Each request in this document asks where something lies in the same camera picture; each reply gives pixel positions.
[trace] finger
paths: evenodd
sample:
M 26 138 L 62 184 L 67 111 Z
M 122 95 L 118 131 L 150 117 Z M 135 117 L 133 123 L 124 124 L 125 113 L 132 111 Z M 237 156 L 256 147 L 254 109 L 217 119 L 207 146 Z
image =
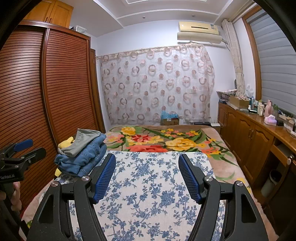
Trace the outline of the finger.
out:
M 5 200 L 5 199 L 6 199 L 6 193 L 0 191 L 0 201 L 3 201 L 3 200 Z
M 20 185 L 18 183 L 13 183 L 13 187 L 15 188 L 15 191 L 12 194 L 12 197 L 10 199 L 12 205 L 16 205 L 20 199 Z
M 16 205 L 11 206 L 12 211 L 20 211 L 22 209 L 22 202 L 18 200 Z

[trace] louvered door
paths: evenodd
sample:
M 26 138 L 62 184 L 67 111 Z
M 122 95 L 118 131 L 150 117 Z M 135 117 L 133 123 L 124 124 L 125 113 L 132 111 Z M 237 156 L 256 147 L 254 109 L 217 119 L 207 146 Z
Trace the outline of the louvered door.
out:
M 75 135 L 78 128 L 98 130 L 91 93 L 89 41 L 51 29 L 45 76 L 57 142 Z
M 43 38 L 44 29 L 17 29 L 0 51 L 0 148 L 31 138 L 34 146 L 29 150 L 43 147 L 47 151 L 25 172 L 20 187 L 23 207 L 52 180 L 56 168 L 57 152 L 42 100 Z

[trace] white trash bin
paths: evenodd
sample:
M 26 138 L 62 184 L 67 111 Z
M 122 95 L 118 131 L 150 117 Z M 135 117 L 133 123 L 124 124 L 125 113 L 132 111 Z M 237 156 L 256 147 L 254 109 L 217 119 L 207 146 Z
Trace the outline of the white trash bin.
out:
M 278 184 L 280 179 L 281 173 L 277 170 L 271 170 L 268 179 L 266 180 L 264 186 L 261 188 L 261 194 L 264 197 L 268 197 L 268 195 L 272 192 L 272 190 L 274 189 L 276 184 Z

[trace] wooden countertop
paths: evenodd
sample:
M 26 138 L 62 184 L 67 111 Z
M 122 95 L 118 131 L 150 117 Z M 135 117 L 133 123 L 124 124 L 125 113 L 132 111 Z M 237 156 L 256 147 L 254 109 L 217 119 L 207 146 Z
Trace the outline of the wooden countertop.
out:
M 264 123 L 264 117 L 259 116 L 258 114 L 244 113 L 236 110 L 242 116 L 250 119 L 251 121 L 258 124 L 260 127 L 264 128 L 266 131 L 270 132 L 277 139 L 283 142 L 291 151 L 296 154 L 296 138 L 292 137 L 284 126 L 271 126 Z

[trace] beige curtain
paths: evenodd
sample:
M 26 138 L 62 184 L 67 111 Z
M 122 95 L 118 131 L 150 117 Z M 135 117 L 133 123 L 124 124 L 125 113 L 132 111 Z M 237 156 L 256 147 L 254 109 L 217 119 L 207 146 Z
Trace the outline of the beige curtain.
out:
M 242 56 L 239 48 L 239 42 L 237 40 L 237 35 L 234 30 L 232 22 L 227 21 L 226 19 L 222 22 L 222 27 L 225 32 L 228 44 L 230 46 L 230 52 L 234 64 L 235 76 L 237 80 L 237 93 L 236 95 L 245 93 L 245 83 L 244 75 L 242 68 Z
M 178 45 L 101 57 L 112 124 L 155 124 L 162 111 L 210 121 L 215 73 L 204 46 Z

